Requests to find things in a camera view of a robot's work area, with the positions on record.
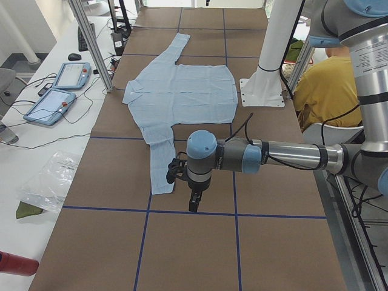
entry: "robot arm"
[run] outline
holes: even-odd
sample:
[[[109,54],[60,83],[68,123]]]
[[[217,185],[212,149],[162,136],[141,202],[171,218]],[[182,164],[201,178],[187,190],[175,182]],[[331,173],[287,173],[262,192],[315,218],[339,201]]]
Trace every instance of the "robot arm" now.
[[[388,2],[312,0],[310,43],[350,49],[366,141],[362,145],[308,145],[219,139],[200,130],[190,135],[187,160],[169,165],[167,180],[187,181],[189,210],[196,212],[213,169],[256,173],[262,164],[301,170],[326,169],[357,179],[388,195]]]
[[[300,170],[326,169],[388,194],[388,158],[363,162],[359,157],[360,145],[323,146],[262,140],[253,140],[251,144],[236,137],[217,140],[212,133],[198,130],[187,141],[187,159],[177,157],[169,165],[167,180],[173,183],[178,178],[188,182],[192,190],[191,212],[197,212],[202,192],[209,188],[213,169],[256,173],[263,164]]]

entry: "red bottle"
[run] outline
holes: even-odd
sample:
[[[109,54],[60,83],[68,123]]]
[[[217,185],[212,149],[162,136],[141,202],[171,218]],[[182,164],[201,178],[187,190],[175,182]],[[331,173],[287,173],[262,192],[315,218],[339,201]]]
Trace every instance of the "red bottle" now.
[[[0,272],[21,276],[31,276],[36,273],[39,262],[35,259],[16,256],[0,251]]]

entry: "black cable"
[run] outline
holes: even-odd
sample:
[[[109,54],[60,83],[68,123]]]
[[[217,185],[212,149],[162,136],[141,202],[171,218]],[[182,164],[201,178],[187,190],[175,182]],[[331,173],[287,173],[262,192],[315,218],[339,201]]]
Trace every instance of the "black cable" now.
[[[288,81],[287,81],[287,79],[284,77],[284,75],[283,75],[283,73],[282,73],[281,70],[282,70],[282,65],[283,65],[283,63],[284,63],[284,60],[286,59],[286,56],[287,56],[287,54],[288,54],[288,52],[289,52],[289,48],[290,48],[290,45],[291,45],[291,42],[292,42],[292,39],[293,39],[293,35],[295,34],[295,30],[296,30],[296,28],[297,28],[297,26],[298,26],[298,24],[299,24],[299,19],[300,19],[300,17],[301,17],[301,14],[302,14],[302,10],[303,10],[305,1],[306,1],[306,0],[303,0],[303,1],[302,1],[301,6],[300,6],[300,8],[299,8],[298,15],[297,15],[297,17],[296,17],[296,19],[295,19],[295,22],[294,22],[294,24],[293,24],[292,32],[291,32],[289,41],[288,41],[288,43],[287,43],[286,50],[284,51],[283,58],[282,58],[282,60],[281,60],[280,68],[279,68],[280,78],[282,79],[284,85],[286,85],[286,88],[287,88],[287,91],[288,91],[288,93],[289,93],[289,95],[290,95],[291,100],[293,100],[293,94],[292,94],[292,92],[291,92],[290,87],[288,86]]]
[[[321,138],[322,138],[322,145],[325,145],[325,137],[324,137],[324,133],[323,133],[323,130],[324,130],[324,125],[329,122],[329,121],[332,121],[332,120],[336,120],[338,118],[341,118],[341,117],[344,117],[346,115],[348,115],[349,113],[352,113],[354,110],[356,110],[360,105],[357,104],[355,107],[353,107],[352,109],[350,109],[349,111],[341,114],[341,115],[338,115],[336,117],[333,117],[333,118],[330,118],[330,119],[327,119],[325,120],[324,122],[322,122],[322,125],[321,125]]]
[[[48,144],[53,144],[54,142],[57,142],[57,141],[62,141],[62,140],[64,140],[64,139],[69,139],[69,138],[79,138],[79,137],[83,137],[83,136],[90,136],[90,133],[86,133],[86,134],[84,134],[84,135],[72,135],[72,136],[67,136],[67,137],[65,137],[65,138],[57,138],[57,139],[54,140],[54,141],[49,141],[49,142],[47,142],[47,143],[45,143],[45,144],[37,145],[36,147],[24,147],[24,146],[22,146],[22,145],[6,144],[5,142],[2,142],[2,141],[0,141],[0,143],[1,143],[1,144],[5,144],[5,145],[10,146],[10,147],[17,147],[17,148],[19,148],[19,149],[34,150],[34,149],[37,149],[38,147],[44,147],[44,146],[46,146],[46,145],[48,145]]]
[[[0,100],[1,100],[1,102],[3,102],[6,106],[8,106],[8,107],[12,107],[12,105],[13,104],[15,104],[15,103],[18,103],[18,102],[30,102],[30,103],[35,103],[34,101],[29,101],[29,100],[19,100],[19,101],[13,101],[11,104],[8,104],[8,103],[6,103],[5,101],[4,101],[4,99],[1,97],[1,95],[0,95]]]
[[[363,191],[361,192],[360,201],[358,204],[354,205],[352,209],[352,217],[357,218],[359,215],[361,215],[361,212],[363,211],[363,198],[366,193],[366,190],[368,189],[368,186],[365,185],[363,188]]]
[[[20,113],[21,115],[24,115],[22,112],[20,112],[17,108],[15,108],[14,106],[13,106],[13,103],[16,103],[16,102],[18,102],[18,101],[15,101],[15,102],[13,102],[13,103],[11,103],[11,104],[8,104],[8,103],[6,103],[4,100],[3,100],[3,98],[0,96],[0,100],[6,105],[6,106],[8,106],[8,107],[10,107],[10,108],[12,108],[12,109],[14,109],[14,110],[16,110],[18,113]]]
[[[353,186],[352,189],[351,189],[351,191],[353,192],[354,189],[356,189],[356,188],[357,188],[358,186],[360,186],[360,185],[363,185],[363,183],[359,183],[359,184],[357,184],[356,186]]]
[[[346,185],[346,188],[347,188],[348,192],[350,193],[350,198],[351,198],[351,200],[352,200],[352,203],[353,203],[353,205],[355,206],[355,205],[356,205],[356,201],[354,200],[355,197],[352,195],[352,192],[350,191],[349,180],[347,179],[347,177],[345,177],[345,185]],[[380,275],[380,277],[381,277],[381,279],[382,279],[382,281],[383,281],[384,287],[385,287],[386,290],[388,290],[388,285],[387,285],[387,283],[386,283],[386,281],[385,281],[385,279],[384,279],[383,270],[381,269],[381,265],[380,265],[380,263],[379,263],[379,261],[378,261],[378,258],[377,258],[377,256],[376,256],[376,253],[375,253],[374,245],[373,245],[372,242],[370,241],[368,232],[367,232],[367,230],[366,230],[366,226],[365,226],[365,224],[364,224],[364,221],[363,221],[361,215],[358,215],[358,216],[357,216],[357,219],[358,219],[358,222],[360,223],[360,226],[361,226],[361,228],[362,228],[362,230],[363,230],[363,232],[364,232],[365,239],[366,239],[366,241],[367,241],[367,243],[368,243],[368,246],[369,246],[370,254],[372,255],[372,258],[373,258],[373,260],[374,260],[374,262],[375,262],[375,265],[376,265],[376,267],[377,267],[378,273],[379,273],[379,275]]]
[[[49,112],[50,114],[47,115],[47,116],[43,116],[43,117],[40,117],[40,118],[36,118],[36,119],[33,119],[33,120],[26,121],[26,122],[23,122],[23,123],[8,125],[8,126],[6,126],[6,128],[15,127],[15,126],[23,125],[23,124],[28,124],[28,123],[31,123],[31,122],[34,122],[34,121],[37,121],[37,120],[44,119],[44,118],[47,118],[47,117],[49,117],[49,116],[52,116],[52,115],[55,114],[55,113],[60,113],[60,114],[62,115],[62,117],[63,117],[68,123],[70,123],[70,124],[75,124],[75,123],[77,123],[82,117],[84,117],[84,116],[89,112],[90,108],[91,108],[92,105],[94,104],[94,101],[93,101],[92,99],[90,99],[88,96],[86,96],[86,92],[87,92],[88,90],[90,90],[90,89],[93,87],[93,85],[96,84],[96,82],[97,82],[97,80],[98,80],[99,78],[100,78],[100,77],[95,77],[95,78],[93,79],[92,83],[90,84],[90,86],[89,86],[82,94],[80,94],[80,95],[77,96],[74,100],[72,100],[72,101],[70,101],[69,103],[67,103],[66,106],[70,105],[71,103],[75,102],[75,101],[76,101],[79,97],[81,97],[82,95],[84,95],[84,96],[91,102],[91,104],[89,105],[88,109],[87,109],[87,110],[86,110],[86,111],[85,111],[85,112],[84,112],[84,113],[83,113],[76,121],[69,121],[69,120],[64,116],[65,113],[60,112],[60,111],[58,111],[58,110],[56,110],[56,111],[49,111],[49,110],[46,110],[46,109],[39,109],[39,110],[35,111],[35,113],[36,113],[36,112],[40,112],[40,111],[46,111],[46,112]],[[18,109],[14,108],[13,106],[12,106],[11,108],[15,109],[15,110],[16,110],[17,112],[19,112],[21,115],[24,115],[24,113],[20,112]]]
[[[180,157],[181,157],[181,154],[187,155],[186,152],[178,152],[178,153],[176,154],[176,158],[180,158]]]
[[[110,55],[110,56],[106,57],[105,59],[103,59],[103,61],[106,61],[106,60],[109,59],[109,58],[114,58],[114,56],[116,56],[116,55]]]
[[[247,141],[249,142],[249,144],[250,144],[251,146],[253,146],[253,141],[248,137],[248,122],[245,123],[244,132],[245,132],[245,138],[247,139]]]
[[[269,69],[265,69],[265,68],[261,67],[260,65],[258,65],[258,67],[260,68],[260,70],[263,70],[265,72],[276,72],[276,71],[278,71],[281,68],[281,66],[280,66],[277,69],[269,70]]]
[[[372,206],[372,207],[374,207],[374,208],[380,209],[380,210],[382,210],[382,211],[384,211],[384,212],[388,212],[387,209],[384,209],[384,208],[382,208],[382,207],[380,207],[380,206],[374,205],[374,204],[370,203],[369,201],[366,201],[365,203],[368,204],[368,205],[370,205],[370,206]]]
[[[100,36],[100,34],[101,34],[101,32],[104,30],[104,28],[106,28],[106,27],[108,27],[108,23],[109,23],[109,21],[111,21],[112,19],[111,18],[109,18],[108,20],[107,20],[107,23],[102,27],[102,29],[99,31],[99,33],[97,34],[97,36],[96,36],[96,39],[98,39],[98,37]]]
[[[137,14],[134,14],[133,12],[129,11],[128,9],[125,9],[127,12],[131,13],[132,15],[136,16],[137,17]]]
[[[325,181],[329,183],[335,190],[340,191],[337,187],[337,184],[334,184],[332,181],[330,181],[330,178],[333,178],[334,174],[328,173],[328,176],[326,177]]]
[[[282,161],[282,160],[280,160],[280,159],[278,159],[278,158],[274,158],[274,157],[271,156],[271,155],[269,155],[269,157],[270,157],[271,159],[273,159],[274,161],[276,161],[276,162],[278,162],[278,163],[280,163],[280,164],[282,164],[282,165],[284,165],[284,166],[291,167],[291,168],[293,168],[293,169],[298,169],[298,170],[303,170],[303,171],[314,171],[314,170],[318,170],[318,168],[305,168],[305,167],[303,167],[303,166],[301,166],[301,165],[295,166],[295,165],[289,164],[288,162],[284,162],[284,161]]]
[[[232,139],[234,136],[236,136],[236,134],[244,127],[248,124],[249,120],[252,118],[253,116],[253,112],[251,112],[251,114],[248,116],[248,118],[244,121],[243,124],[241,124],[241,126],[238,128],[238,130],[236,130],[230,137],[228,137],[227,139],[225,139],[225,142],[227,142],[228,140]]]
[[[383,197],[384,195],[383,194],[379,194],[379,195],[376,195],[376,196],[373,196],[373,197],[370,197],[370,198],[366,198],[363,200],[363,202],[368,202],[370,200],[374,200],[374,199],[377,199],[377,198],[380,198],[380,197]]]
[[[35,86],[35,87],[39,87],[39,86],[44,82],[44,80],[50,79],[50,78],[56,78],[56,73],[48,74],[48,75],[47,75],[46,77],[44,77],[44,78],[37,79],[37,80],[35,80],[35,81],[31,82],[31,83],[28,83],[27,85],[25,85],[25,86],[22,88],[22,90],[20,90],[19,94],[20,94],[25,88],[30,87],[32,84],[34,84],[34,83],[40,81],[40,83],[39,83],[38,85]]]

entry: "person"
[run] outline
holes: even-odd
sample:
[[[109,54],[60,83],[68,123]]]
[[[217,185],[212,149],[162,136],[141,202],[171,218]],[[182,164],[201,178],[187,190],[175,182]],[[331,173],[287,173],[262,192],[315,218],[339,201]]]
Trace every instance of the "person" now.
[[[348,47],[325,49],[328,59],[313,65],[301,77],[293,96],[302,132],[313,123],[324,122],[353,109],[357,90]],[[361,110],[327,122],[338,127],[361,124]]]

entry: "light blue shirt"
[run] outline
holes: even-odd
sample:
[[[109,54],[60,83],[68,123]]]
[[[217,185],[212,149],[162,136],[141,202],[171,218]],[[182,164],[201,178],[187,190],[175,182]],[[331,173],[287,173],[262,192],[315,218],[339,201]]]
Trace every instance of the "light blue shirt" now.
[[[152,194],[173,190],[166,181],[175,157],[171,126],[230,123],[236,111],[235,80],[225,65],[175,65],[189,38],[177,33],[167,50],[125,89],[123,103],[151,148]]]

